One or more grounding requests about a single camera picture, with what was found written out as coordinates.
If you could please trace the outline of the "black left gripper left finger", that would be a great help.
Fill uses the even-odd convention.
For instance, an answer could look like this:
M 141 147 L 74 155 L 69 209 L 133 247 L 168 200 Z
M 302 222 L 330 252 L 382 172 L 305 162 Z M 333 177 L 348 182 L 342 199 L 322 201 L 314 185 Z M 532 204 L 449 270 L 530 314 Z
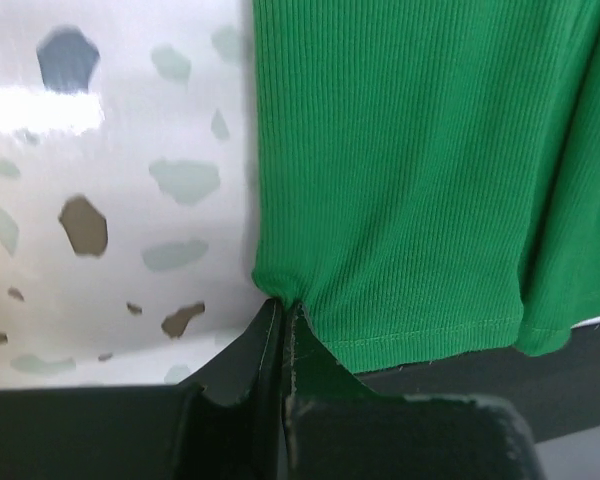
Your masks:
M 284 314 L 173 385 L 0 391 L 0 479 L 273 479 Z

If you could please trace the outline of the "green tank top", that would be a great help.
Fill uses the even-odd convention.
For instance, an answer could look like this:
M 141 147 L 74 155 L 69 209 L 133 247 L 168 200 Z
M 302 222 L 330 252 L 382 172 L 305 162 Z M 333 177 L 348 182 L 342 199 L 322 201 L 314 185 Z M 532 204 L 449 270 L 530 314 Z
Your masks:
M 255 284 L 349 370 L 600 316 L 600 1 L 257 1 Z

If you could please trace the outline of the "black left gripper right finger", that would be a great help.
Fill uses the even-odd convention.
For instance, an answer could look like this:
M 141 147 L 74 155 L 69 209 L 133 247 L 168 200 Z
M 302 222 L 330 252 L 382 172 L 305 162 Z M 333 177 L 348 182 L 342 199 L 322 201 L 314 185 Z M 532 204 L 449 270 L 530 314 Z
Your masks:
M 283 427 L 291 479 L 542 479 L 531 430 L 506 400 L 386 396 L 316 338 L 305 307 L 286 316 Z

